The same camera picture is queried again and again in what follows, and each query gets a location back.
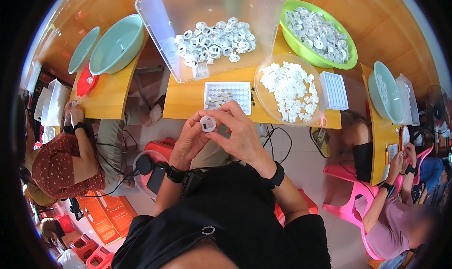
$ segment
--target wooden table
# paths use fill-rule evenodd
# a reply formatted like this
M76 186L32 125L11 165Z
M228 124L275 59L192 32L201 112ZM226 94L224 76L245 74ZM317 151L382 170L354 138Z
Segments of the wooden table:
M143 51L149 34L144 31L144 41L135 58L121 71L114 74L101 74L96 86L87 95L77 96L77 82L80 74L77 73L76 81L72 88L70 100L77 100L85 109L85 117L89 119L122 119L126 105L127 94L132 81L133 72L138 59Z
M292 53L293 51L287 45L283 37L281 26L278 29L274 54ZM211 77L202 80L193 80L183 84L176 82L173 75L169 77L168 89L166 92L165 109L163 110L163 118L166 119L188 119L196 111L203 109L204 101L204 83L208 81L249 81L251 87L254 87L254 73L257 65L246 66L229 70L222 73L213 74ZM317 68L319 73L323 71L333 73L333 69ZM257 96L254 96L256 106L251 107L251 115L249 116L255 123L280 124L272 116L270 116L262 107ZM328 119L327 128L341 129L341 116L338 110L325 110L325 117Z
M396 128L400 130L400 125L394 124L391 120L383 119L373 106L369 95L369 86L367 85L372 71L373 69L361 64L361 73L366 87L370 119L372 121L373 160L370 184L373 186L380 183L381 178L383 177L386 165L387 146L396 143L399 144L399 133L396 132Z

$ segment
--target hair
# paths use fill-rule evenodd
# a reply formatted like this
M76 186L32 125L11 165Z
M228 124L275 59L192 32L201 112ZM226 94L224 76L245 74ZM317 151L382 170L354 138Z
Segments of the hair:
M19 167L19 177L24 182L24 184L27 184L28 181L30 181L30 171L25 166Z
M450 179L452 177L452 168L449 164L449 159L444 159L443 164L444 164L444 170L446 171L446 174L448 176L448 181L450 181Z

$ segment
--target orange plastic basket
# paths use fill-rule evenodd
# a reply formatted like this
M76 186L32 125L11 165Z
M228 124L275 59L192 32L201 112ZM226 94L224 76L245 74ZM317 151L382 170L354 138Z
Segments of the orange plastic basket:
M99 192L89 191L87 195L95 196ZM77 197L77 201L94 232L105 245L126 237L132 219L137 216L124 196Z

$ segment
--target red polka dot shirt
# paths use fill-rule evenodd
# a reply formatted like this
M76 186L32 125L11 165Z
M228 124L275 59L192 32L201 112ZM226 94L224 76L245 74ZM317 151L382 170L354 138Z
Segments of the red polka dot shirt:
M95 176L75 184L72 157L80 157L75 135L62 133L42 145L32 167L32 178L42 192L55 199L64 199L75 198L89 190L105 189L105 177L100 165Z

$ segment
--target gray pants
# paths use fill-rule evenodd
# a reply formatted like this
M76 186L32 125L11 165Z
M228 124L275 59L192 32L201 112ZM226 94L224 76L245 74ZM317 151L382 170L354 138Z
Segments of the gray pants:
M97 143L106 143L113 146L97 144L97 158L105 175L105 188L117 182L122 164L122 129L125 125L137 125L140 121L139 100L137 97L127 98L124 109L124 119L101 119Z

